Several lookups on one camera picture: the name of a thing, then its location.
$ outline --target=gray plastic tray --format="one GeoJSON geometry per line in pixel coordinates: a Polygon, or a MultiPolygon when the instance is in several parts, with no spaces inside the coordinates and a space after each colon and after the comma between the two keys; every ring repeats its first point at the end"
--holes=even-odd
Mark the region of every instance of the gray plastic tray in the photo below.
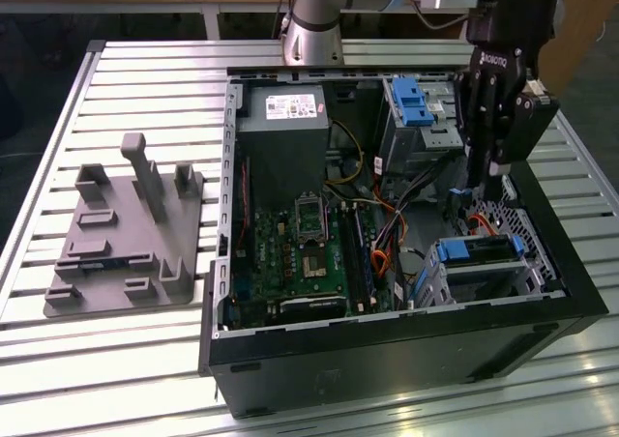
{"type": "Polygon", "coordinates": [[[190,164],[160,175],[144,136],[128,133],[121,153],[135,177],[82,165],[61,258],[45,294],[47,317],[186,304],[193,297],[203,179],[190,164]]]}

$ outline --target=yellow wire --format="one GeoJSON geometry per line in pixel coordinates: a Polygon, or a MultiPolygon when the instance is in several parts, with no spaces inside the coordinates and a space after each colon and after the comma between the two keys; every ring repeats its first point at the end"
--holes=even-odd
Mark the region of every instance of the yellow wire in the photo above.
{"type": "Polygon", "coordinates": [[[325,190],[328,190],[330,193],[332,193],[335,197],[337,197],[342,202],[365,202],[365,203],[371,203],[372,205],[380,205],[380,202],[377,202],[375,200],[369,200],[368,198],[344,198],[341,195],[339,195],[335,189],[325,188],[325,190]]]}
{"type": "Polygon", "coordinates": [[[350,176],[346,177],[346,178],[339,178],[339,179],[330,179],[328,181],[325,181],[325,183],[331,185],[331,186],[337,186],[339,184],[346,184],[349,183],[350,181],[352,181],[353,179],[355,179],[357,176],[359,176],[361,174],[361,171],[364,168],[364,151],[361,150],[361,145],[359,144],[359,141],[357,140],[357,138],[354,136],[354,134],[352,133],[352,131],[347,128],[343,122],[338,121],[338,120],[333,120],[333,123],[338,125],[340,128],[342,128],[344,131],[346,131],[346,133],[348,134],[348,136],[352,139],[352,141],[355,143],[355,146],[357,147],[357,151],[359,152],[359,163],[357,163],[357,170],[352,173],[350,176]]]}

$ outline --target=metal table surface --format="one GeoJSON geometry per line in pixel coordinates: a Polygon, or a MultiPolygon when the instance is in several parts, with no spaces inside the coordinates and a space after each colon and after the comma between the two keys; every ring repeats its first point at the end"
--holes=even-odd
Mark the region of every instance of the metal table surface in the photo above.
{"type": "MultiPolygon", "coordinates": [[[[448,42],[347,41],[348,65],[463,65],[448,42]]],[[[529,162],[610,315],[507,378],[235,421],[195,371],[203,280],[188,306],[46,319],[83,162],[129,173],[117,148],[141,130],[171,171],[191,160],[204,190],[197,271],[213,257],[227,67],[278,66],[273,42],[108,43],[81,65],[0,257],[0,435],[566,435],[619,430],[619,202],[559,115],[529,162]]]]}

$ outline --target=open computer chassis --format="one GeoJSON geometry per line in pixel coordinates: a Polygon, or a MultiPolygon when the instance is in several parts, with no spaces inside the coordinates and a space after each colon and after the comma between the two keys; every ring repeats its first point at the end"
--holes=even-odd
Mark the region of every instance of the open computer chassis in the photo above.
{"type": "MultiPolygon", "coordinates": [[[[546,293],[517,303],[404,309],[239,331],[220,324],[221,301],[231,293],[235,116],[247,96],[232,82],[378,81],[388,87],[394,74],[273,70],[230,77],[219,244],[204,296],[199,372],[215,377],[235,417],[505,376],[558,338],[581,332],[607,313],[533,172],[522,162],[513,165],[506,182],[508,195],[516,197],[517,213],[529,227],[529,239],[535,240],[528,244],[537,246],[544,257],[545,276],[552,272],[560,297],[553,296],[548,284],[546,293]]],[[[421,74],[421,78],[433,75],[445,80],[446,73],[421,74]]],[[[393,112],[391,96],[383,98],[393,112]]],[[[493,205],[481,203],[478,209],[488,211],[486,206],[493,205]]],[[[512,232],[521,224],[515,214],[504,217],[503,226],[512,232]]]]}

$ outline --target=chip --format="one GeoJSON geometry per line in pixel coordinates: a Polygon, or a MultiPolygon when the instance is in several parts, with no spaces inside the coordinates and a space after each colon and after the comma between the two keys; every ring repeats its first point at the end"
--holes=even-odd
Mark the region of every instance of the chip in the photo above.
{"type": "Polygon", "coordinates": [[[325,248],[306,247],[301,252],[303,277],[324,277],[327,275],[325,248]]]}

